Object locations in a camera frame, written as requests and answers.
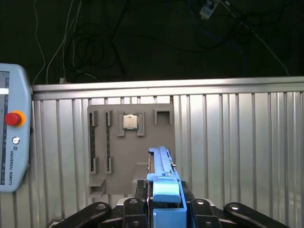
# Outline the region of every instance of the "black cable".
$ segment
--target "black cable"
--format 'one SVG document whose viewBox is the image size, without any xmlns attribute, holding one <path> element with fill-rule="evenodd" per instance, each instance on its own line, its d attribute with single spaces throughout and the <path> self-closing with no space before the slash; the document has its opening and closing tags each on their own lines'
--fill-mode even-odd
<svg viewBox="0 0 304 228">
<path fill-rule="evenodd" d="M 131 13 L 135 10 L 140 10 L 140 9 L 143 9 L 143 8 L 149 7 L 149 6 L 155 6 L 155 5 L 164 4 L 164 3 L 179 2 L 179 1 L 182 1 L 182 0 L 153 1 L 153 2 L 148 2 L 148 3 L 137 4 L 135 6 L 129 7 L 125 13 Z"/>
<path fill-rule="evenodd" d="M 88 76 L 90 76 L 91 78 L 95 79 L 95 81 L 100 82 L 100 81 L 99 81 L 95 76 L 93 76 L 91 73 L 89 73 L 89 72 L 80 72 L 79 74 L 77 74 L 77 75 L 74 77 L 74 81 L 73 81 L 74 84 L 76 83 L 77 79 L 78 79 L 81 75 L 88 75 Z"/>
<path fill-rule="evenodd" d="M 246 28 L 245 26 L 240 26 L 238 31 L 232 32 L 234 33 L 233 39 L 240 45 L 248 44 L 253 37 L 252 32 L 248 31 L 248 28 Z"/>
<path fill-rule="evenodd" d="M 86 23 L 78 26 L 65 49 L 65 67 L 70 71 L 83 71 L 85 67 L 96 67 L 99 69 L 112 68 L 115 63 L 121 65 L 119 53 L 107 36 L 98 34 L 100 25 Z M 73 44 L 75 44 L 75 61 L 73 61 Z"/>
<path fill-rule="evenodd" d="M 239 44 L 247 44 L 251 40 L 251 36 L 253 35 L 254 29 L 256 29 L 258 27 L 261 27 L 261 26 L 264 26 L 264 25 L 275 24 L 275 23 L 279 22 L 281 20 L 282 16 L 283 16 L 285 8 L 287 6 L 290 6 L 290 5 L 294 4 L 297 1 L 298 0 L 294 0 L 294 1 L 289 2 L 289 3 L 286 4 L 286 1 L 284 0 L 282 7 L 271 9 L 271 10 L 268 10 L 268 11 L 262 12 L 262 13 L 250 12 L 248 14 L 242 13 L 239 9 L 237 9 L 236 7 L 234 7 L 230 4 L 230 6 L 232 8 L 234 8 L 236 11 L 238 11 L 241 14 L 241 16 L 235 18 L 231 14 L 226 15 L 227 17 L 230 17 L 230 18 L 234 19 L 234 26 L 230 27 L 228 34 L 224 37 L 222 42 L 228 42 L 229 40 L 233 39 Z M 275 12 L 278 12 L 278 11 L 280 11 L 280 14 L 279 14 L 278 18 L 274 21 L 271 21 L 271 22 L 264 22 L 264 23 L 254 24 L 254 23 L 249 22 L 249 20 L 248 20 L 248 18 L 250 18 L 250 17 L 253 18 L 253 17 L 267 16 L 270 13 L 275 13 Z M 248 33 L 241 33 L 240 30 L 236 31 L 235 29 L 238 25 L 241 25 L 242 28 L 245 28 L 247 30 L 248 30 L 248 28 L 246 28 L 246 26 L 249 27 L 249 32 Z M 241 41 L 239 39 L 240 36 L 247 36 L 247 40 L 246 41 Z"/>
<path fill-rule="evenodd" d="M 229 42 L 235 38 L 235 36 L 236 36 L 235 29 L 237 28 L 237 26 L 239 26 L 239 24 L 237 21 L 235 21 L 234 24 L 231 26 L 230 31 L 223 37 L 223 39 L 213 46 L 205 47 L 205 46 L 201 45 L 200 43 L 198 45 L 201 48 L 205 48 L 205 50 L 203 52 L 207 52 L 207 51 L 211 51 L 216 48 L 219 48 L 220 46 L 226 44 L 227 42 Z"/>
<path fill-rule="evenodd" d="M 107 18 L 107 16 L 106 16 L 106 6 L 105 6 L 105 1 L 106 0 L 103 0 L 102 2 L 103 2 L 103 18 L 104 18 L 104 23 L 105 23 L 105 25 L 109 28 L 110 26 L 109 26 L 109 24 L 108 24 L 108 22 L 107 22 L 107 20 L 106 20 L 106 18 Z"/>
<path fill-rule="evenodd" d="M 181 51 L 181 52 L 188 52 L 188 53 L 202 53 L 204 52 L 204 50 L 185 50 L 183 48 L 180 47 L 176 47 L 174 45 L 168 44 L 164 41 L 158 40 L 156 38 L 153 37 L 149 37 L 149 36 L 145 36 L 145 35 L 138 35 L 138 34 L 129 34 L 129 33 L 119 33 L 120 35 L 125 35 L 125 36 L 129 36 L 129 37 L 138 37 L 138 38 L 144 38 L 144 39 L 148 39 L 157 43 L 160 43 L 166 47 L 169 47 L 171 49 L 177 50 L 177 51 Z"/>
<path fill-rule="evenodd" d="M 131 7 L 130 9 L 128 9 L 128 10 L 126 11 L 126 13 L 127 13 L 127 12 L 132 12 L 132 11 L 135 11 L 135 10 L 139 10 L 139 9 L 145 7 L 145 6 L 155 5 L 155 4 L 160 4 L 160 3 L 167 3 L 167 2 L 177 2 L 177 0 L 175 0 L 175 1 L 168 0 L 168 1 L 162 1 L 162 2 L 154 2 L 153 4 L 137 5 L 137 6 L 135 6 L 135 7 Z M 182 48 L 174 47 L 174 46 L 172 46 L 172 45 L 170 45 L 170 44 L 167 44 L 167 43 L 165 43 L 165 42 L 163 42 L 163 41 L 157 40 L 157 39 L 155 39 L 155 38 L 151 38 L 151 37 L 147 37 L 147 36 L 143 36 L 143 35 L 134 35 L 134 36 L 142 37 L 142 38 L 146 38 L 146 39 L 150 39 L 150 40 L 153 40 L 153 41 L 162 43 L 163 45 L 166 45 L 166 46 L 168 46 L 168 47 L 170 47 L 170 48 L 173 48 L 173 49 L 175 49 L 175 50 L 179 50 L 179 51 L 183 51 L 183 52 L 203 53 L 203 52 L 207 52 L 207 51 L 213 50 L 213 49 L 215 49 L 215 48 L 218 48 L 218 47 L 224 45 L 226 42 L 228 42 L 229 40 L 231 40 L 231 38 L 233 37 L 233 35 L 234 35 L 233 31 L 229 31 L 228 34 L 227 34 L 227 35 L 223 38 L 223 40 L 221 40 L 219 43 L 217 43 L 216 45 L 211 46 L 211 47 L 205 47 L 205 46 L 203 46 L 203 45 L 200 45 L 200 47 L 201 47 L 201 48 L 204 48 L 204 50 L 199 50 L 199 51 L 184 50 L 184 49 L 182 49 Z"/>
<path fill-rule="evenodd" d="M 119 28 L 119 26 L 120 26 L 120 24 L 121 24 L 121 22 L 122 22 L 122 20 L 124 18 L 124 15 L 125 15 L 125 13 L 126 13 L 126 11 L 128 9 L 128 6 L 129 6 L 130 2 L 131 2 L 131 0 L 126 0 L 126 4 L 125 4 L 125 6 L 123 8 L 122 13 L 120 14 L 120 17 L 119 17 L 119 19 L 118 19 L 118 21 L 117 21 L 117 23 L 116 23 L 116 25 L 115 25 L 115 27 L 114 27 L 111 35 L 110 35 L 110 37 L 109 37 L 109 40 L 113 40 L 113 38 L 115 37 L 116 32 L 117 32 L 117 30 L 118 30 L 118 28 Z"/>
</svg>

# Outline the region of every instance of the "gray block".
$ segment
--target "gray block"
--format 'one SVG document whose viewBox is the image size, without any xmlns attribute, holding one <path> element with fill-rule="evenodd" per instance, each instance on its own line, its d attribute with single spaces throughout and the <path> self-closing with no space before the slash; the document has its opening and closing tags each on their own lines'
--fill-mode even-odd
<svg viewBox="0 0 304 228">
<path fill-rule="evenodd" d="M 165 146 L 175 159 L 172 104 L 90 105 L 88 121 L 91 197 L 134 194 L 150 147 Z"/>
</svg>

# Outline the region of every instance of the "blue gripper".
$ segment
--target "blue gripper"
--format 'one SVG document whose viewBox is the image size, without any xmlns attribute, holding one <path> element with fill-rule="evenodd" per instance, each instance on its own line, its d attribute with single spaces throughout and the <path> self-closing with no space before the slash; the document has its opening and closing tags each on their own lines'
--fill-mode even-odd
<svg viewBox="0 0 304 228">
<path fill-rule="evenodd" d="M 149 173 L 147 180 L 153 181 L 153 201 L 163 203 L 180 203 L 180 177 L 172 167 L 172 158 L 165 147 L 150 148 L 154 155 L 155 173 Z"/>
</svg>

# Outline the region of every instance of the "gray panel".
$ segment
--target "gray panel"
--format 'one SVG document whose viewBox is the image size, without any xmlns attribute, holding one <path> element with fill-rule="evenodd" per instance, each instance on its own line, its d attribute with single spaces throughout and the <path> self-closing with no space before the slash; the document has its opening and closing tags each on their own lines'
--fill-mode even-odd
<svg viewBox="0 0 304 228">
<path fill-rule="evenodd" d="M 0 194 L 0 227 L 42 228 L 51 216 L 68 216 L 93 202 L 87 189 L 89 104 L 170 103 L 172 95 L 176 163 L 196 196 L 211 197 L 213 186 L 221 186 L 211 199 L 217 204 L 241 201 L 302 228 L 303 83 L 304 77 L 282 77 L 35 86 L 28 180 L 16 194 Z M 74 154 L 69 151 L 74 159 L 68 163 L 72 168 L 63 167 L 60 159 L 67 148 L 59 130 L 64 115 L 73 117 L 64 121 L 74 132 L 68 137 L 69 142 L 74 138 Z M 219 144 L 209 133 L 219 136 Z M 216 148 L 214 154 L 210 147 Z M 73 185 L 60 184 L 73 169 Z M 72 197 L 66 195 L 67 188 Z M 70 197 L 70 205 L 65 197 Z M 114 205 L 122 197 L 103 195 L 94 201 Z M 24 212 L 18 205 L 30 209 Z"/>
<path fill-rule="evenodd" d="M 132 182 L 144 179 L 148 173 L 149 147 L 163 145 L 175 159 L 172 104 L 90 105 L 88 112 L 90 132 L 94 131 L 90 133 L 92 197 L 103 193 L 131 194 Z M 138 129 L 124 129 L 124 114 L 138 116 Z"/>
</svg>

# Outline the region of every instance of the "bolt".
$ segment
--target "bolt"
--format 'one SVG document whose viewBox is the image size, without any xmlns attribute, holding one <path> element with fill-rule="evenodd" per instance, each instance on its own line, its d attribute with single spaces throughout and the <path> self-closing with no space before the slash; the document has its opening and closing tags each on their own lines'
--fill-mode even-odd
<svg viewBox="0 0 304 228">
<path fill-rule="evenodd" d="M 196 202 L 197 202 L 197 204 L 200 204 L 200 205 L 204 204 L 204 201 L 202 199 L 201 200 L 198 199 Z"/>
<path fill-rule="evenodd" d="M 212 227 L 212 223 L 211 222 L 206 222 L 207 227 Z"/>
<path fill-rule="evenodd" d="M 239 210 L 239 206 L 235 205 L 235 204 L 231 204 L 230 208 L 233 209 L 233 210 Z"/>
<path fill-rule="evenodd" d="M 136 199 L 131 199 L 130 203 L 137 203 L 137 200 Z"/>
<path fill-rule="evenodd" d="M 97 210 L 103 210 L 103 209 L 105 209 L 105 204 L 98 204 L 98 205 L 96 206 L 96 209 L 97 209 Z"/>
</svg>

